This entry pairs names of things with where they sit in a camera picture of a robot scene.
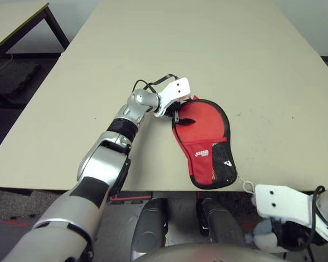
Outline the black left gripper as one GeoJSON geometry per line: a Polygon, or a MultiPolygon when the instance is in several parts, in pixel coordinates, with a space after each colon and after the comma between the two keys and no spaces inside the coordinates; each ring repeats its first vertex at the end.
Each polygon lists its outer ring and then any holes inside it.
{"type": "Polygon", "coordinates": [[[172,119],[172,123],[178,123],[181,126],[188,126],[190,124],[195,123],[195,120],[190,118],[183,118],[183,119],[179,118],[180,109],[184,104],[190,101],[193,101],[193,99],[187,99],[182,102],[174,102],[166,109],[165,115],[172,119]]]}

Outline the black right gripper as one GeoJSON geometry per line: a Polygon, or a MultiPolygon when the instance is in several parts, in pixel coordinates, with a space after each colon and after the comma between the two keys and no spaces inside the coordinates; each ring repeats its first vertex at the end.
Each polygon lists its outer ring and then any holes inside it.
{"type": "Polygon", "coordinates": [[[281,224],[278,245],[286,250],[306,249],[314,240],[316,231],[295,222],[281,224]]]}

